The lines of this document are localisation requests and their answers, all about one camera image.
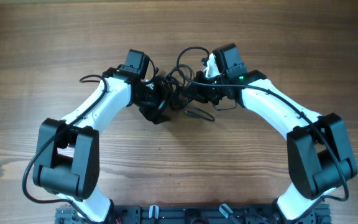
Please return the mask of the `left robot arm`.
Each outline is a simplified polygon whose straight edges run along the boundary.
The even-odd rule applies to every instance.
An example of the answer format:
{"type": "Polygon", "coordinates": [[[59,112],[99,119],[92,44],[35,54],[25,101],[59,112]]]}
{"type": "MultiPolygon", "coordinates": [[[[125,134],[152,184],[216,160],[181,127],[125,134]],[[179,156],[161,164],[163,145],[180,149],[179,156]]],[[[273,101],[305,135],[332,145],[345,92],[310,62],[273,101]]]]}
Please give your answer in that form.
{"type": "Polygon", "coordinates": [[[114,203],[97,186],[99,136],[117,112],[136,105],[153,124],[168,121],[165,87],[143,81],[148,55],[130,50],[124,64],[111,67],[98,78],[98,88],[75,111],[60,120],[46,119],[39,129],[37,150],[24,177],[69,203],[86,223],[118,223],[114,203]]]}

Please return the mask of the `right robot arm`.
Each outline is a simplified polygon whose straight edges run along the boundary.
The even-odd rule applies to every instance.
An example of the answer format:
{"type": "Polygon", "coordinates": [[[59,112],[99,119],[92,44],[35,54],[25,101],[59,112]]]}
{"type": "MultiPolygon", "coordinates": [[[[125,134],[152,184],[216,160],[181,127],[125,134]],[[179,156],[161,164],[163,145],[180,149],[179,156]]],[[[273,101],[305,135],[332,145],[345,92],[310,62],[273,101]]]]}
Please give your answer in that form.
{"type": "Polygon", "coordinates": [[[335,113],[321,115],[278,90],[260,71],[248,71],[234,43],[202,59],[184,95],[218,105],[224,97],[257,113],[287,142],[291,184],[273,203],[272,223],[295,223],[330,198],[349,198],[347,181],[357,164],[346,125],[335,113]]]}

